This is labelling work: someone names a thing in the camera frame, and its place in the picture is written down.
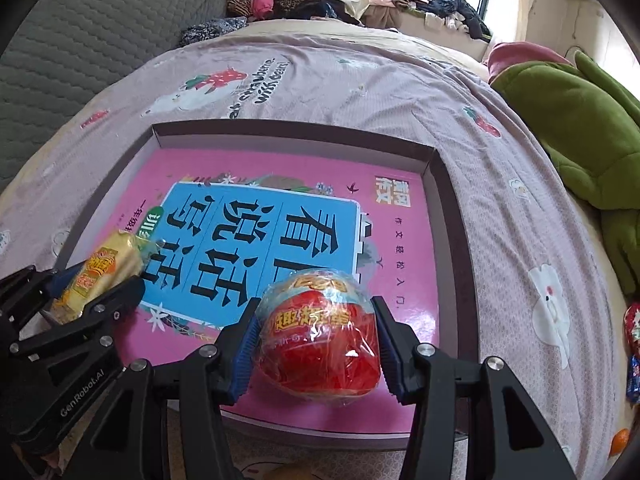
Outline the yellow wafer snack pack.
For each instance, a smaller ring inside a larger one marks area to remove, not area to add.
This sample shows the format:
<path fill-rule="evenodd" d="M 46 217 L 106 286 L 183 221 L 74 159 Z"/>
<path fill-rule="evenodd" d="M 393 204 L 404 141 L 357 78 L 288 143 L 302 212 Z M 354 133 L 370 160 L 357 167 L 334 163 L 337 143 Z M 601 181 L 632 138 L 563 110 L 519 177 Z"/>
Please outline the yellow wafer snack pack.
<path fill-rule="evenodd" d="M 159 252 L 160 246 L 152 240 L 114 230 L 82 264 L 62 295 L 53 300 L 50 315 L 60 324 L 77 320 L 89 302 L 140 275 Z"/>

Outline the red toy egg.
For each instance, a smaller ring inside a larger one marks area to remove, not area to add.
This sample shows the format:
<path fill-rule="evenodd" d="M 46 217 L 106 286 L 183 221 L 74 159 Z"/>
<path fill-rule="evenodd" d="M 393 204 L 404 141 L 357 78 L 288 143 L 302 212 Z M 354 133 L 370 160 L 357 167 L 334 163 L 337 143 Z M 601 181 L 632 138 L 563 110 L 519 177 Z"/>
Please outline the red toy egg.
<path fill-rule="evenodd" d="M 378 386 L 376 315 L 367 289 L 352 275 L 296 271 L 266 288 L 256 315 L 256 364 L 281 390 L 346 402 Z"/>

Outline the orange tangerine with leaf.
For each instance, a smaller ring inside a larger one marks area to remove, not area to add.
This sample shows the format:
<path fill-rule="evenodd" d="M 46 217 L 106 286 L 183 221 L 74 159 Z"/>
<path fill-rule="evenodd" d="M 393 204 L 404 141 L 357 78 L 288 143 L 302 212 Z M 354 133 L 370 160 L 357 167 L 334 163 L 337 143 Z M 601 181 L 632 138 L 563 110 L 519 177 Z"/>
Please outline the orange tangerine with leaf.
<path fill-rule="evenodd" d="M 311 466 L 305 462 L 296 462 L 278 465 L 266 472 L 264 480 L 320 480 Z"/>

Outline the dark shallow box tray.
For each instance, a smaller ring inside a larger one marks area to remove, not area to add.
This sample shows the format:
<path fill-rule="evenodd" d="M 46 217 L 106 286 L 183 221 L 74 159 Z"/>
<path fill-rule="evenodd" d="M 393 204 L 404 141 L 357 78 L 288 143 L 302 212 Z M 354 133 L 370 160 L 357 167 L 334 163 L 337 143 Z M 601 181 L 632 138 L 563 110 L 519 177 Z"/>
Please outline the dark shallow box tray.
<path fill-rule="evenodd" d="M 56 257 L 70 270 L 122 229 L 167 240 L 120 332 L 125 361 L 183 358 L 302 269 L 352 274 L 450 356 L 478 356 L 475 286 L 439 150 L 258 119 L 166 122 L 114 163 Z"/>

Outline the lilac strawberry bedsheet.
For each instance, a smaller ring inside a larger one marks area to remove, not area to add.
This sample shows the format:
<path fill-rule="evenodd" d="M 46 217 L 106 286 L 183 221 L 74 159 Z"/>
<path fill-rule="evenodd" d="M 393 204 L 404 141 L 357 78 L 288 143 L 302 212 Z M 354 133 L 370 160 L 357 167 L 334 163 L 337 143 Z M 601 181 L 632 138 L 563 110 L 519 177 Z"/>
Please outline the lilac strawberry bedsheet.
<path fill-rule="evenodd" d="M 593 211 L 486 70 L 467 56 L 341 23 L 255 25 L 152 58 L 101 91 L 1 195 L 1 270 L 50 266 L 92 193 L 152 125 L 294 122 L 289 148 L 390 162 L 390 142 L 442 156 L 462 209 L 480 322 L 558 433 L 577 475 L 610 468 L 623 401 L 625 301 Z M 356 134 L 363 131 L 362 148 Z"/>

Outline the pink and blue book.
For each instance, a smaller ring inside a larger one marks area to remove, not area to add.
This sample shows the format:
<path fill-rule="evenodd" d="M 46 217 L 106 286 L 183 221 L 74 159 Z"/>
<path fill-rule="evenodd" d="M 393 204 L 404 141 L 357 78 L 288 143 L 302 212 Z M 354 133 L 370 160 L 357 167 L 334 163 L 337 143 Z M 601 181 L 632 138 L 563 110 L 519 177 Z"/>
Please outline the pink and blue book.
<path fill-rule="evenodd" d="M 107 201 L 107 231 L 168 243 L 118 334 L 125 362 L 184 358 L 235 322 L 250 298 L 306 266 L 354 274 L 421 340 L 439 340 L 421 168 L 156 148 L 128 166 Z"/>

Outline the small orange tangerine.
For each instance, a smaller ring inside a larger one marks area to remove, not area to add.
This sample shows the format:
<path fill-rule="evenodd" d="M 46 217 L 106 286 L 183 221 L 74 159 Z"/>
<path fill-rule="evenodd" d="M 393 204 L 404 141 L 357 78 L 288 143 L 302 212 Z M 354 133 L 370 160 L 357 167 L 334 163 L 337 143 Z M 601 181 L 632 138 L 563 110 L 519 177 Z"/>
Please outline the small orange tangerine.
<path fill-rule="evenodd" d="M 630 431 L 627 428 L 617 431 L 611 441 L 610 456 L 619 456 L 625 451 L 628 444 Z"/>

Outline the blue candy wrapper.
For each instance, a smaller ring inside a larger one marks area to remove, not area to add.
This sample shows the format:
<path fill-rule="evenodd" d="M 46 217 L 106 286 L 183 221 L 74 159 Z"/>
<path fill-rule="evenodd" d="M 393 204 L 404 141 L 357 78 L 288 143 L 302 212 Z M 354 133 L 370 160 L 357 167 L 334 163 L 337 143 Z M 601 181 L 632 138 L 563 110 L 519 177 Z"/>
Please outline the blue candy wrapper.
<path fill-rule="evenodd" d="M 635 354 L 632 354 L 628 359 L 626 398 L 634 405 L 640 401 L 640 362 Z"/>

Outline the red candy wrapper pack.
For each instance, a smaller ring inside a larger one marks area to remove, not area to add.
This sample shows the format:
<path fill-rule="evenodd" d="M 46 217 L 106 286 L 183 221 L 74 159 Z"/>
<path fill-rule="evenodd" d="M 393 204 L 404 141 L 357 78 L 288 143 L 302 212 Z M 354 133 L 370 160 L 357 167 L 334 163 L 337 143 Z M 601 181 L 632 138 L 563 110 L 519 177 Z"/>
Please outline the red candy wrapper pack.
<path fill-rule="evenodd" d="M 626 310 L 624 317 L 624 333 L 629 352 L 640 356 L 640 302 L 634 302 Z"/>

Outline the grey quilted headboard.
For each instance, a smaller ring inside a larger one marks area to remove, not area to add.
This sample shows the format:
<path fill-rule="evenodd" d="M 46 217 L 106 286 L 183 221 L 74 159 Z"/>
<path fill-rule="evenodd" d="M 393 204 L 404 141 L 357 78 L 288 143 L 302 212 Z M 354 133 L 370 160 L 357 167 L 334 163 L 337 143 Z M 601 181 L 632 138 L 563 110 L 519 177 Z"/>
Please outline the grey quilted headboard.
<path fill-rule="evenodd" d="M 94 96 L 226 0 L 39 0 L 1 55 L 1 184 Z"/>

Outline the dark patterned cloth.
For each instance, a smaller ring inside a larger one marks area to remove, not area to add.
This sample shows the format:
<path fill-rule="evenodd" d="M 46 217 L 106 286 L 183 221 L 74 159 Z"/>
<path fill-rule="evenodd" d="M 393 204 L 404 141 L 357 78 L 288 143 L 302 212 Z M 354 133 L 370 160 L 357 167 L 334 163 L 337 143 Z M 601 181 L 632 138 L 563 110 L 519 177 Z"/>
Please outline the dark patterned cloth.
<path fill-rule="evenodd" d="M 186 28 L 178 42 L 178 47 L 182 48 L 189 44 L 216 39 L 218 37 L 236 32 L 248 24 L 245 16 L 238 18 L 212 18 L 203 23 L 192 25 Z"/>

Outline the green fleece blanket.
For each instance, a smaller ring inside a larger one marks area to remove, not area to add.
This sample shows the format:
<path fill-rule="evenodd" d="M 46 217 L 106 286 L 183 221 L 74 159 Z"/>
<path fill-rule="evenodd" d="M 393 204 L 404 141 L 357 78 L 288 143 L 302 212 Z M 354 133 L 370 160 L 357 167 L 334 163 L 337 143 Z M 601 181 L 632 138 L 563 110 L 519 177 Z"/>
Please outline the green fleece blanket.
<path fill-rule="evenodd" d="M 569 61 L 516 64 L 490 85 L 536 136 L 570 192 L 600 212 L 620 288 L 636 296 L 639 101 L 585 52 Z"/>

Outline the pink pillow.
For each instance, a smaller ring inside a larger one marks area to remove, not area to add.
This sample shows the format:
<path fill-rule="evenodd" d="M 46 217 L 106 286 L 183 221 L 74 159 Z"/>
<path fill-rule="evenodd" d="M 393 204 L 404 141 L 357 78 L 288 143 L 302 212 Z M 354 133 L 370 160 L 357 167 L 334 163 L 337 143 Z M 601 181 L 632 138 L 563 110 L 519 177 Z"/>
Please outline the pink pillow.
<path fill-rule="evenodd" d="M 493 82 L 502 72 L 513 65 L 527 62 L 570 64 L 569 60 L 540 44 L 528 41 L 502 42 L 497 44 L 488 55 L 488 81 Z"/>

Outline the clothes pile on windowsill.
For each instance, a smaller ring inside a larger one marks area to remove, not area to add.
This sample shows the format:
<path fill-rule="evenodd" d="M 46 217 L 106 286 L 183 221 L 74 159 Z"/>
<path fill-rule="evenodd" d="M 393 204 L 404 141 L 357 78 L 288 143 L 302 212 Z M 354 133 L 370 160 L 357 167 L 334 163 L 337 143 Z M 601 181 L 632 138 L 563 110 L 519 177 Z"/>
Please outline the clothes pile on windowsill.
<path fill-rule="evenodd" d="M 435 28 L 462 30 L 474 40 L 489 42 L 492 33 L 466 0 L 370 0 L 371 6 L 393 6 L 400 12 L 424 18 Z"/>

